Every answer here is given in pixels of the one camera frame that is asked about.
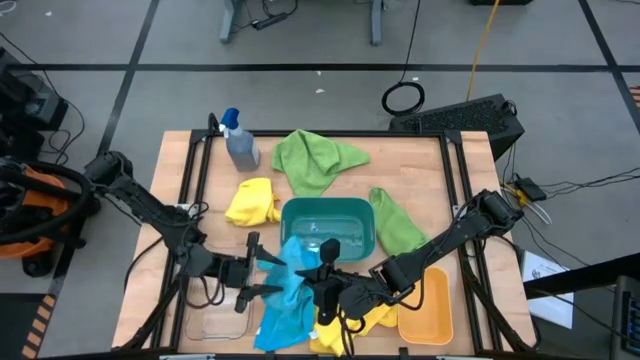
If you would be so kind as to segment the black table frame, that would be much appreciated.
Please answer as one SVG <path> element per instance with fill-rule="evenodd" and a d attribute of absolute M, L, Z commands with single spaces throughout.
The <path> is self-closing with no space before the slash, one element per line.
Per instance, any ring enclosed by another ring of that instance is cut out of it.
<path fill-rule="evenodd" d="M 329 187 L 333 197 L 366 198 L 370 189 L 380 187 L 404 208 L 412 221 L 425 233 L 435 236 L 450 223 L 454 203 L 464 198 L 465 186 L 460 168 L 466 167 L 468 188 L 472 192 L 498 188 L 493 155 L 483 132 L 465 132 L 459 144 L 443 144 L 435 137 L 379 132 L 374 136 L 355 134 L 348 143 L 367 152 L 370 162 L 340 174 Z M 238 172 L 221 138 L 211 143 L 192 131 L 168 131 L 158 154 L 151 193 L 160 201 L 173 204 L 201 197 L 208 211 L 200 227 L 206 234 L 210 250 L 234 255 L 246 251 L 247 230 L 225 220 L 224 214 L 244 175 Z M 527 344 L 536 340 L 516 254 L 509 237 L 492 238 L 485 247 L 485 260 L 493 300 L 510 326 Z M 115 345 L 130 340 L 157 305 L 163 281 L 172 275 L 166 248 L 150 226 L 140 230 L 136 255 L 117 327 Z M 454 335 L 442 346 L 409 344 L 396 329 L 374 327 L 367 336 L 354 341 L 358 356 L 397 356 L 406 349 L 413 356 L 465 356 L 474 351 L 470 316 L 460 274 L 457 254 L 439 262 L 449 279 Z M 159 327 L 158 343 L 175 346 L 184 353 L 240 354 L 254 353 L 253 342 L 259 328 L 264 305 L 255 300 L 246 334 L 235 340 L 196 342 L 183 335 L 185 308 L 171 304 Z"/>

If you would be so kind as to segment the black floor equipment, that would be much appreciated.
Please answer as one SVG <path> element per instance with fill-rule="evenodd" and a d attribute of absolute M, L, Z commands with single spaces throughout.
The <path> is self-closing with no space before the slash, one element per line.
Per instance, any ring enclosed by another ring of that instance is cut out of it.
<path fill-rule="evenodd" d="M 39 75 L 10 68 L 18 64 L 0 46 L 0 157 L 37 159 L 43 132 L 60 129 L 69 104 Z"/>

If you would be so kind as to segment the black power adapter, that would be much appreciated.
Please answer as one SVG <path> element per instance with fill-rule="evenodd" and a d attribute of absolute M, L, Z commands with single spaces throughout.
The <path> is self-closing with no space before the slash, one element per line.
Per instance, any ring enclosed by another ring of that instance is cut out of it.
<path fill-rule="evenodd" d="M 530 178 L 516 176 L 515 188 L 529 201 L 537 202 L 547 199 L 547 194 Z"/>

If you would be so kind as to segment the small green microfiber towel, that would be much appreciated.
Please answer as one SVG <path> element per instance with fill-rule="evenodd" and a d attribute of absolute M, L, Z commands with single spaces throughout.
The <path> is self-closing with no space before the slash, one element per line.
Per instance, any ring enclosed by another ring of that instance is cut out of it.
<path fill-rule="evenodd" d="M 430 241 L 384 189 L 372 188 L 369 202 L 374 212 L 377 239 L 389 256 L 410 253 Z"/>

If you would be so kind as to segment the black beam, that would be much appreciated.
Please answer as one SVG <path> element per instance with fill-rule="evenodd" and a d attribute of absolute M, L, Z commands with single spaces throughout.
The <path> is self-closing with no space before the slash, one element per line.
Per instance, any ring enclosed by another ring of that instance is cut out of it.
<path fill-rule="evenodd" d="M 640 280 L 640 253 L 524 282 L 527 299 L 561 295 L 616 284 L 619 276 Z"/>

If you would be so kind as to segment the black power strip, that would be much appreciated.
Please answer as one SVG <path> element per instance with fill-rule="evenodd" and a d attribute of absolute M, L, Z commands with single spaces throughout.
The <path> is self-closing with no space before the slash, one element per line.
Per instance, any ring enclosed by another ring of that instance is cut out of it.
<path fill-rule="evenodd" d="M 267 27 L 270 27 L 272 25 L 275 25 L 277 23 L 280 23 L 284 20 L 286 20 L 289 17 L 289 14 L 286 12 L 282 12 L 276 15 L 270 15 L 267 18 L 263 19 L 263 20 L 254 20 L 251 22 L 251 26 L 255 29 L 255 30 L 263 30 Z"/>

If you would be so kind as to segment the blue microfiber towel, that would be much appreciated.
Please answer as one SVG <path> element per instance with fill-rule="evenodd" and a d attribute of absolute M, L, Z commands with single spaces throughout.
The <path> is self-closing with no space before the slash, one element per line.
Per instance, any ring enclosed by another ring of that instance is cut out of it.
<path fill-rule="evenodd" d="M 282 245 L 278 258 L 286 265 L 258 263 L 258 268 L 267 273 L 263 284 L 283 288 L 263 298 L 265 310 L 254 347 L 265 352 L 305 342 L 314 325 L 313 291 L 296 272 L 319 267 L 318 251 L 307 249 L 299 237 L 292 236 Z"/>

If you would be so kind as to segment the yellow microfiber towel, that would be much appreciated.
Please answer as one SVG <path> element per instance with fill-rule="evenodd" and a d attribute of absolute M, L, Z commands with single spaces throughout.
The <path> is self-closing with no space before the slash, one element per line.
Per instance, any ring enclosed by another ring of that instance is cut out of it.
<path fill-rule="evenodd" d="M 279 197 L 273 192 L 269 178 L 248 179 L 239 185 L 225 212 L 225 220 L 240 227 L 279 223 L 281 212 L 276 208 L 277 201 Z"/>
<path fill-rule="evenodd" d="M 321 325 L 318 321 L 314 323 L 311 332 L 310 350 L 316 353 L 334 354 L 342 356 L 345 353 L 345 342 L 354 337 L 367 336 L 377 325 L 393 328 L 398 324 L 398 307 L 387 306 L 385 304 L 375 307 L 364 316 L 364 328 L 361 331 L 359 320 L 347 319 L 346 324 L 352 333 L 347 333 L 345 340 L 342 340 L 342 324 L 338 317 L 329 325 Z"/>

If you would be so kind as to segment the grey spray bottle blue head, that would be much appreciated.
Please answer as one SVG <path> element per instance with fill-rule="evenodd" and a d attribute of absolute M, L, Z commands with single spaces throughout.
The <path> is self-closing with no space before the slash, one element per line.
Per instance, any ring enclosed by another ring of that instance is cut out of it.
<path fill-rule="evenodd" d="M 239 172 L 256 171 L 260 163 L 260 152 L 254 136 L 239 123 L 239 110 L 228 108 L 219 124 L 227 152 Z"/>

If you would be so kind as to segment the orange plastic basket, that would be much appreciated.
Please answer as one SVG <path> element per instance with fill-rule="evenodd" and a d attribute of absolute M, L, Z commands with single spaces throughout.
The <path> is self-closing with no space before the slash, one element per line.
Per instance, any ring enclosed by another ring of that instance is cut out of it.
<path fill-rule="evenodd" d="M 442 346 L 451 342 L 453 319 L 447 273 L 429 267 L 424 276 L 424 299 L 420 309 L 400 307 L 398 331 L 408 343 Z"/>

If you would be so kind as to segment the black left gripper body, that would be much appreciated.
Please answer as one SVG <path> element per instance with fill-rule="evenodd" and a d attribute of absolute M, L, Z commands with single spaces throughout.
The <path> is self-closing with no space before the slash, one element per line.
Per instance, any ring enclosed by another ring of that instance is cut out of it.
<path fill-rule="evenodd" d="M 227 269 L 221 278 L 225 287 L 239 290 L 234 308 L 237 313 L 243 313 L 253 298 L 258 295 L 258 287 L 252 281 L 258 243 L 259 233 L 250 232 L 247 238 L 246 256 L 228 261 Z"/>

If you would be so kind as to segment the orange black shop vacuum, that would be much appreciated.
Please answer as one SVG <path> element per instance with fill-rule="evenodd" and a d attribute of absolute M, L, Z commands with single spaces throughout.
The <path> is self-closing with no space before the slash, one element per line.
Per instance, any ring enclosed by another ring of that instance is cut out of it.
<path fill-rule="evenodd" d="M 26 275 L 51 272 L 58 244 L 84 247 L 77 226 L 100 209 L 89 181 L 77 171 L 0 157 L 0 259 L 19 259 Z"/>

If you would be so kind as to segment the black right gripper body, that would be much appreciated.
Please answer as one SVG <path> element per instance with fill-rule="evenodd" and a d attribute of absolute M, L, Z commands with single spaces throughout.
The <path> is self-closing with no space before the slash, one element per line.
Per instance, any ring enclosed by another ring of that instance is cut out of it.
<path fill-rule="evenodd" d="M 329 325 L 339 310 L 348 319 L 359 320 L 373 308 L 373 279 L 335 268 L 341 244 L 330 238 L 320 246 L 320 268 L 324 281 L 312 281 L 314 304 L 319 308 L 320 324 Z"/>

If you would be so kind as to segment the teal plastic basket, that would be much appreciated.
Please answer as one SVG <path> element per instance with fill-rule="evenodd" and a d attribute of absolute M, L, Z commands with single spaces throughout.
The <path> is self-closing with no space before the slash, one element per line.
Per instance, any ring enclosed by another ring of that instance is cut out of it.
<path fill-rule="evenodd" d="M 362 261 L 376 246 L 374 211 L 358 197 L 295 197 L 281 210 L 280 245 L 291 237 L 315 251 L 335 238 L 341 244 L 339 262 Z"/>

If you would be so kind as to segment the large green microfiber towel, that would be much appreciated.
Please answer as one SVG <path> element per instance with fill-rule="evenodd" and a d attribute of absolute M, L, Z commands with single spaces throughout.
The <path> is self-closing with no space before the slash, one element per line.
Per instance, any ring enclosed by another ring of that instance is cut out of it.
<path fill-rule="evenodd" d="M 297 129 L 273 148 L 271 166 L 286 175 L 296 196 L 320 196 L 344 171 L 370 162 L 347 143 Z"/>

